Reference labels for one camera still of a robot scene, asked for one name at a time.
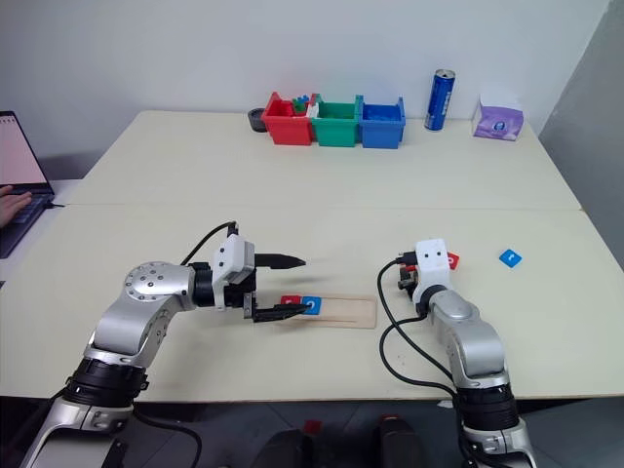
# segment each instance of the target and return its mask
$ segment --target blue can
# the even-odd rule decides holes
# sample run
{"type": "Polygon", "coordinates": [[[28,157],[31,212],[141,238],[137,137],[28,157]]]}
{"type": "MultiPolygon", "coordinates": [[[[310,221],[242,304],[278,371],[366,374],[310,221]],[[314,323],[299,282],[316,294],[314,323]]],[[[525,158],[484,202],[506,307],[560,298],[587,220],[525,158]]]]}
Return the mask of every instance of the blue can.
{"type": "Polygon", "coordinates": [[[455,83],[455,72],[452,70],[436,70],[433,75],[433,87],[429,99],[429,109],[425,119],[425,128],[428,130],[441,130],[447,117],[450,93],[455,83]]]}

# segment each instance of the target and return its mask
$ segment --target tissue box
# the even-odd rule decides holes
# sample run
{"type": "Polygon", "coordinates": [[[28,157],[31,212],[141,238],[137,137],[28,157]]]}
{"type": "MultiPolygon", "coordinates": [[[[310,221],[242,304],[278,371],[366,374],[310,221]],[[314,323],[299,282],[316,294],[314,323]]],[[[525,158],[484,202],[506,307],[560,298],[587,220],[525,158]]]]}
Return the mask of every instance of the tissue box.
{"type": "Polygon", "coordinates": [[[472,119],[473,136],[515,141],[524,121],[516,101],[482,95],[472,119]]]}

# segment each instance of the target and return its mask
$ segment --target laptop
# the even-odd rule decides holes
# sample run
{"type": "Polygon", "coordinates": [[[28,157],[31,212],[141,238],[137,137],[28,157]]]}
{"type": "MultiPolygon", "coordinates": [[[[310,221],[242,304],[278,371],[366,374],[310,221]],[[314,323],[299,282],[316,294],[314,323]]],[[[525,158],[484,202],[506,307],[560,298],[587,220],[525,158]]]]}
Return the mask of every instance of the laptop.
{"type": "Polygon", "coordinates": [[[5,185],[13,185],[12,194],[30,192],[32,201],[0,229],[0,258],[9,256],[55,196],[11,110],[0,111],[0,187],[5,185]]]}

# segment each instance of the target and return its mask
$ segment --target blue bin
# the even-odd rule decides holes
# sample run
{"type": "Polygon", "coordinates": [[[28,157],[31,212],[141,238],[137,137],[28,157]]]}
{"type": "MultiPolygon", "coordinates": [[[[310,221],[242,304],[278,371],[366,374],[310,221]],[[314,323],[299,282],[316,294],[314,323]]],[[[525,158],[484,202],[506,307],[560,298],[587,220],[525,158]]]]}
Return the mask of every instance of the blue bin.
{"type": "Polygon", "coordinates": [[[365,148],[397,149],[403,139],[406,111],[403,98],[395,105],[366,104],[360,99],[360,138],[365,148]]]}

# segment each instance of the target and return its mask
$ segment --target person's hand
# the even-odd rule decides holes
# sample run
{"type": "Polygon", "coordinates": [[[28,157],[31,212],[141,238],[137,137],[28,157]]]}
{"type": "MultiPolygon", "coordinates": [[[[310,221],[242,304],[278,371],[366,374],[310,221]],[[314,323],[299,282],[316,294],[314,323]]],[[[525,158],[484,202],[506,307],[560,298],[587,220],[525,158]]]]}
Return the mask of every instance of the person's hand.
{"type": "Polygon", "coordinates": [[[5,185],[0,188],[0,227],[9,224],[13,216],[32,200],[30,192],[21,195],[9,195],[11,190],[13,190],[13,185],[5,185]]]}

